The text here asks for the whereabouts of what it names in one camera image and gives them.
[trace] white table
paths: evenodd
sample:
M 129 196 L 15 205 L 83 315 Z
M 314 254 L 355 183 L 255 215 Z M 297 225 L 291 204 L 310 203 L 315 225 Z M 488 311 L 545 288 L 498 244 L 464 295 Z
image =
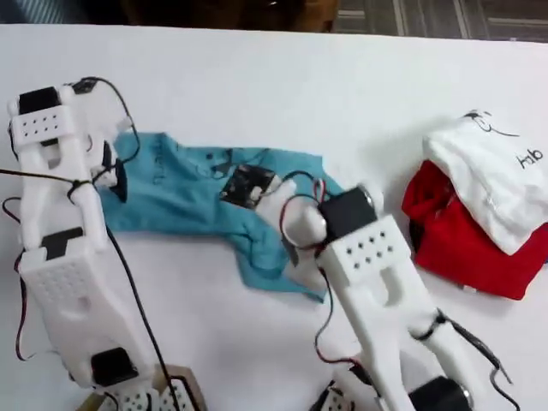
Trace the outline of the white table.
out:
M 137 126 L 187 145 L 273 146 L 325 155 L 342 184 L 375 179 L 397 212 L 421 160 L 420 137 L 472 108 L 505 116 L 548 148 L 548 47 L 434 39 L 244 33 L 129 27 L 0 27 L 0 103 L 87 74 L 117 84 Z M 8 124 L 0 110 L 0 128 Z M 7 135 L 0 164 L 15 167 Z M 0 178 L 0 195 L 19 193 Z M 0 407 L 69 410 L 86 396 L 54 356 L 16 361 L 16 227 L 0 218 Z M 304 410 L 331 376 L 313 352 L 325 318 L 299 295 L 246 289 L 230 248 L 215 241 L 120 236 L 166 360 L 191 366 L 213 411 Z M 159 272 L 152 277 L 152 271 Z M 511 302 L 470 295 L 430 274 L 439 305 L 503 359 L 523 410 L 548 403 L 548 277 Z M 48 342 L 29 307 L 25 349 Z M 324 339 L 330 354 L 357 342 L 343 316 Z M 489 366 L 475 352 L 478 370 Z M 480 411 L 512 407 L 489 391 Z

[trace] cable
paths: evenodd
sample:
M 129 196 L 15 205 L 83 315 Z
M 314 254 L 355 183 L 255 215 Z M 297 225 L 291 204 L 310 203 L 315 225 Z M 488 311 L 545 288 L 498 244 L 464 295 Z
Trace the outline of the cable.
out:
M 503 389 L 501 389 L 498 384 L 497 384 L 497 381 L 495 380 L 495 377 L 497 376 L 498 372 L 501 371 L 500 369 L 497 369 L 497 368 L 493 368 L 492 371 L 491 371 L 491 374 L 489 375 L 489 379 L 491 380 L 491 384 L 493 386 L 493 388 L 495 389 L 495 391 L 500 394 L 506 401 L 508 401 L 510 404 L 512 404 L 514 407 L 515 407 L 515 411 L 521 411 L 521 407 L 520 407 L 520 404 L 518 404 L 516 402 L 516 400 L 514 398 L 512 398 L 511 396 L 509 396 L 508 394 L 506 394 L 506 392 L 503 391 Z
M 457 323 L 454 319 L 451 319 L 447 315 L 444 314 L 441 310 L 438 309 L 438 314 L 436 315 L 436 318 L 432 322 L 431 326 L 429 327 L 428 331 L 423 334 L 422 336 L 413 336 L 412 337 L 418 341 L 425 341 L 428 338 L 432 336 L 432 334 L 436 331 L 436 329 L 446 322 L 449 322 L 451 325 L 453 325 L 453 328 L 455 331 L 464 338 L 469 344 L 471 344 L 474 348 L 476 348 L 489 362 L 492 363 L 493 369 L 491 371 L 491 375 L 489 379 L 491 380 L 491 384 L 495 391 L 500 394 L 504 399 L 506 399 L 508 402 L 510 402 L 514 407 L 515 411 L 521 411 L 520 405 L 506 392 L 503 391 L 502 388 L 498 385 L 497 381 L 495 380 L 495 377 L 499 372 L 501 372 L 504 377 L 506 377 L 509 384 L 513 384 L 511 378 L 509 377 L 508 373 L 503 367 L 502 362 L 497 358 L 497 356 L 491 351 L 491 349 L 485 344 L 483 341 L 481 341 L 478 337 L 476 337 L 474 334 L 472 334 L 470 331 L 468 331 L 466 328 L 464 328 L 462 325 Z
M 131 121 L 131 129 L 134 133 L 134 137 L 135 137 L 135 142 L 137 143 L 137 147 L 135 147 L 135 151 L 134 153 L 129 156 L 128 158 L 124 158 L 123 160 L 121 160 L 121 163 L 122 164 L 127 164 L 129 163 L 130 161 L 132 160 L 135 160 L 137 158 L 137 156 L 139 155 L 139 152 L 140 152 L 140 137 L 139 137 L 139 132 L 137 131 L 137 127 L 135 127 L 135 121 L 134 119 L 131 117 L 131 113 L 129 112 L 129 108 L 128 108 L 128 105 L 126 104 L 126 100 L 123 98 L 122 94 L 120 93 L 120 91 L 117 89 L 117 87 L 112 84 L 109 80 L 106 80 L 104 79 L 103 77 L 95 77 L 95 76 L 89 76 L 89 77 L 84 77 L 83 79 L 81 79 L 80 81 L 95 81 L 95 82 L 100 82 L 100 83 L 104 83 L 106 84 L 107 86 L 110 87 L 110 89 L 115 93 L 115 95 L 118 97 L 118 99 L 120 100 L 120 103 L 122 104 L 122 107 L 123 107 L 123 110 L 125 111 L 126 113 L 126 116 L 129 118 L 129 120 Z M 97 180 L 99 178 L 101 178 L 104 174 L 110 172 L 116 165 L 113 164 L 113 165 L 110 165 L 108 167 L 105 167 L 101 172 L 99 172 L 95 177 L 93 177 L 92 179 L 92 182 L 93 184 L 95 184 L 95 182 L 97 182 Z
M 118 402 L 118 400 L 116 399 L 115 396 L 113 396 L 110 392 L 105 392 L 104 393 L 104 396 L 106 396 L 107 398 L 110 398 L 110 400 L 114 403 L 114 405 L 116 406 L 116 411 L 118 411 L 120 409 L 120 403 Z
M 11 217 L 13 220 L 15 220 L 17 223 L 21 224 L 21 219 L 18 218 L 13 212 L 11 212 L 8 207 L 7 207 L 7 204 L 9 201 L 13 201 L 13 200 L 19 200 L 21 201 L 21 197 L 8 197 L 6 200 L 4 200 L 2 202 L 2 211 L 4 212 L 4 214 L 6 214 L 7 216 Z
M 316 182 L 318 181 L 322 181 L 324 183 L 324 196 L 327 194 L 328 196 L 332 197 L 333 194 L 328 191 L 325 187 L 325 182 L 324 180 L 322 180 L 321 178 L 316 178 L 314 177 L 312 174 L 310 174 L 308 171 L 304 171 L 304 170 L 295 170 L 295 171 L 291 171 L 290 173 L 288 173 L 287 175 L 285 175 L 284 177 L 282 177 L 282 182 L 280 183 L 279 186 L 277 186 L 276 188 L 274 188 L 273 190 L 271 191 L 265 191 L 264 193 L 262 193 L 259 197 L 262 198 L 262 197 L 267 197 L 269 195 L 272 195 L 274 194 L 281 186 L 284 182 L 286 182 L 287 180 L 290 180 L 294 177 L 297 177 L 297 176 L 305 176 L 305 177 L 308 177 L 310 179 L 310 181 L 313 183 L 313 184 L 316 184 Z
M 324 271 L 323 268 L 319 267 L 318 269 L 319 269 L 319 273 L 322 275 L 322 277 L 325 280 L 325 286 L 327 287 L 327 294 L 329 296 L 330 307 L 329 307 L 329 315 L 327 316 L 327 319 L 325 320 L 324 324 L 319 328 L 318 332 L 316 333 L 316 336 L 314 337 L 314 349 L 316 350 L 316 354 L 326 364 L 348 363 L 348 364 L 352 364 L 353 366 L 363 368 L 361 366 L 360 362 L 358 362 L 354 358 L 345 357 L 345 358 L 339 358 L 339 359 L 336 359 L 336 360 L 327 359 L 322 354 L 321 350 L 319 349 L 319 338 L 321 337 L 321 335 L 324 333 L 325 329 L 327 328 L 327 326 L 331 322 L 331 318 L 333 317 L 333 310 L 334 310 L 335 305 L 334 305 L 334 301 L 333 301 L 334 300 L 333 299 L 333 292 L 331 290 L 331 285 L 329 284 L 329 280 L 327 279 L 327 275 L 325 274 L 325 271 Z
M 310 244 L 308 246 L 299 246 L 298 244 L 295 244 L 293 242 L 293 240 L 290 240 L 287 235 L 285 234 L 285 228 L 283 227 L 283 220 L 285 219 L 285 213 L 287 211 L 287 208 L 288 208 L 288 204 L 293 201 L 294 199 L 296 198 L 299 198 L 299 197 L 305 197 L 307 199 L 310 199 L 310 200 L 314 200 L 316 202 L 316 204 L 318 204 L 318 200 L 315 199 L 312 195 L 310 194 L 293 194 L 291 197 L 289 197 L 285 203 L 283 204 L 283 207 L 282 207 L 282 210 L 280 211 L 280 220 L 279 220 L 279 230 L 280 230 L 280 234 L 282 235 L 282 239 L 285 240 L 286 242 L 288 242 L 289 244 L 291 244 L 293 247 L 295 248 L 298 248 L 300 250 L 303 250 L 303 251 L 306 251 L 306 250 L 313 250 L 315 249 L 316 247 L 318 247 L 320 244 Z
M 143 304 L 141 303 L 139 292 L 137 291 L 137 287 L 135 286 L 134 277 L 131 273 L 131 270 L 129 269 L 128 262 L 126 261 L 126 258 L 124 257 L 120 246 L 118 245 L 118 241 L 116 241 L 116 238 L 112 234 L 112 231 L 110 231 L 109 226 L 108 225 L 105 225 L 105 226 L 106 226 L 106 233 L 109 236 L 110 241 L 112 242 L 112 245 L 114 246 L 116 250 L 116 254 L 118 254 L 118 258 L 122 262 L 126 275 L 128 276 L 129 285 L 131 286 L 131 290 L 134 294 L 135 302 L 137 303 L 137 307 L 139 308 L 139 313 L 143 320 L 143 324 L 145 325 L 146 332 L 148 333 L 148 336 L 151 339 L 152 345 L 154 346 L 154 351 L 156 351 L 158 362 L 160 363 L 160 367 L 162 368 L 162 374 L 164 375 L 164 378 L 167 381 L 167 385 L 170 388 L 170 393 L 171 393 L 171 396 L 173 397 L 173 403 L 175 404 L 176 411 L 181 411 L 181 408 L 179 407 L 179 402 L 177 401 L 175 388 L 173 387 L 173 384 L 171 383 L 168 369 L 165 366 L 164 357 L 162 356 L 162 353 L 160 352 L 160 348 L 158 346 L 158 342 L 156 341 L 156 337 L 154 336 L 154 333 L 152 332 L 152 328 L 150 324 L 148 323 L 148 319 L 146 318 L 145 308 L 143 307 Z
M 69 183 L 74 182 L 74 180 L 69 180 L 68 178 L 53 176 L 53 175 L 50 175 L 50 174 L 27 173 L 25 171 L 17 171 L 17 170 L 0 169 L 0 174 L 5 174 L 5 175 L 8 175 L 8 176 L 46 178 L 46 179 L 49 179 L 49 180 L 57 180 L 59 182 L 69 182 Z

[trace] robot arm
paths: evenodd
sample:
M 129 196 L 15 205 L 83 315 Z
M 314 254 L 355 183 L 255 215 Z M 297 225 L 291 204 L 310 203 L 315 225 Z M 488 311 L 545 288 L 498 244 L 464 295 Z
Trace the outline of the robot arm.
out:
M 316 245 L 315 262 L 360 341 L 360 363 L 378 393 L 381 409 L 474 409 L 484 385 L 453 325 L 436 322 L 439 310 L 410 259 L 394 218 L 383 215 L 382 197 L 375 195 L 373 204 L 369 193 L 357 187 L 311 205 L 295 197 L 293 181 L 283 182 L 277 176 L 261 180 L 258 175 L 268 173 L 261 170 L 240 166 L 221 198 L 253 209 L 292 244 L 305 249 Z M 293 200 L 295 204 L 286 210 Z M 319 271 L 307 275 L 321 281 Z M 383 280 L 386 301 L 372 292 L 368 279 L 373 276 Z M 432 351 L 445 373 L 412 393 L 406 392 L 402 382 L 400 343 L 404 335 L 414 336 Z
M 124 389 L 150 380 L 154 357 L 137 307 L 112 286 L 123 271 L 93 184 L 125 200 L 125 174 L 109 141 L 83 129 L 71 86 L 9 104 L 9 134 L 24 173 L 21 278 L 40 305 L 53 348 L 82 387 Z

